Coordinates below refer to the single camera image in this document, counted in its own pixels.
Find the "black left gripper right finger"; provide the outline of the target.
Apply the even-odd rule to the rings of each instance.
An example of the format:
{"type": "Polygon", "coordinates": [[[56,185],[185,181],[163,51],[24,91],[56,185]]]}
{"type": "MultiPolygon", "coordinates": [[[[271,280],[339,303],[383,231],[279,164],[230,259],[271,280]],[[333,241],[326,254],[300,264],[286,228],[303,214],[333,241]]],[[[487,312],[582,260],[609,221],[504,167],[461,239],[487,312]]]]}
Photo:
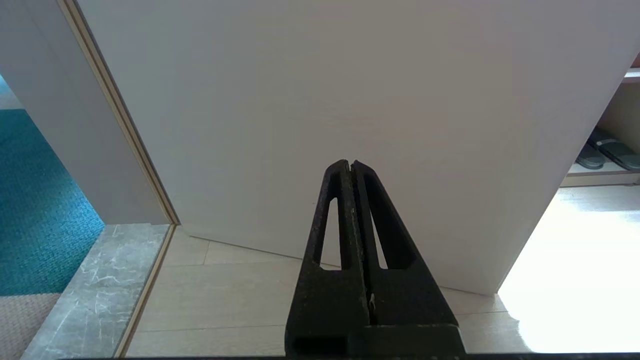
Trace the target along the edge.
{"type": "Polygon", "coordinates": [[[351,167],[369,323],[351,335],[366,357],[463,356],[457,319],[429,271],[378,174],[351,167]]]}

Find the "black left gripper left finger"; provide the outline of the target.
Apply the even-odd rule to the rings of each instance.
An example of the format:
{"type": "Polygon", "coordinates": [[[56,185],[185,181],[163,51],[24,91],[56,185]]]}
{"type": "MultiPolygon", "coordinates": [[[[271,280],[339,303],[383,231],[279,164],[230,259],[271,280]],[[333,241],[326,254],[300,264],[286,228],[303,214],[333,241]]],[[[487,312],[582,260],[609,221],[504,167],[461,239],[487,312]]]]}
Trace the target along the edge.
{"type": "Polygon", "coordinates": [[[354,185],[345,159],[327,167],[285,326],[288,358],[358,358],[370,323],[354,185]],[[337,203],[340,269],[322,268],[330,203],[337,203]]]}

